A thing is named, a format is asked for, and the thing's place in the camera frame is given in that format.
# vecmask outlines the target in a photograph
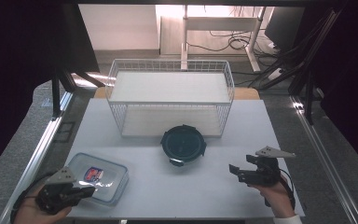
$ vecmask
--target white desk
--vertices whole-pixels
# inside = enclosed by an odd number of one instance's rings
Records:
[[[184,167],[169,163],[160,138],[122,138],[105,99],[91,99],[69,153],[89,153],[129,168],[130,181],[114,207],[82,201],[70,217],[115,219],[245,219],[272,217],[256,189],[239,183],[228,165],[255,170],[245,155],[279,148],[264,102],[234,101],[222,138],[206,138],[205,156]],[[284,160],[280,167],[287,170]],[[304,216],[301,204],[296,212]]]

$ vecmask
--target wire rack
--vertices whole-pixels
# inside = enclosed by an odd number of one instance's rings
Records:
[[[234,82],[227,61],[119,59],[112,64],[105,91],[124,136],[162,136],[185,124],[204,136],[220,137]]]

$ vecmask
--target label sticker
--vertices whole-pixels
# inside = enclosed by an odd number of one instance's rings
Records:
[[[98,182],[102,177],[103,177],[102,169],[91,167],[84,175],[84,181],[88,183],[95,183]]]

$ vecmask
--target gray floor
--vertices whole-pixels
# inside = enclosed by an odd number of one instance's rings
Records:
[[[100,65],[101,75],[106,76],[111,62],[115,58],[169,58],[178,59],[178,55],[159,55],[154,50],[122,50],[122,51],[97,51],[97,60]],[[190,56],[190,59],[225,59],[230,62],[231,70],[235,72],[251,73],[249,62],[244,57],[237,56]],[[255,78],[251,75],[234,74],[236,82]],[[260,97],[265,101],[268,114],[277,135],[282,150],[295,152],[295,161],[287,160],[289,171],[294,179],[301,204],[306,215],[304,223],[350,223],[344,209],[337,199],[334,190],[329,187],[330,180],[325,174],[324,168],[319,165],[319,158],[315,149],[310,143],[304,128],[293,109],[292,102],[287,94],[287,86],[290,79],[274,86],[266,91],[260,92]],[[65,124],[70,127],[71,132],[76,133],[82,113],[87,106],[87,99],[95,92],[93,87],[77,88],[77,98],[71,106],[75,107]],[[45,83],[34,92],[34,103],[31,106],[27,117],[13,136],[6,151],[0,158],[0,216],[5,208],[8,198],[16,187],[23,170],[30,160],[40,137],[45,130],[52,113],[50,83]],[[349,189],[352,198],[358,206],[358,156],[353,148],[340,134],[329,118],[315,102],[312,110],[314,128],[321,137],[322,142],[334,163],[341,178]],[[68,134],[67,126],[62,125],[55,141],[56,151],[51,152],[47,157],[57,158],[50,160],[54,162],[44,163],[41,170],[59,167],[68,153],[74,134]],[[309,185],[307,179],[315,181]],[[60,223],[112,223],[105,221],[91,222],[89,220],[66,219]],[[272,223],[270,219],[246,220],[246,223]]]

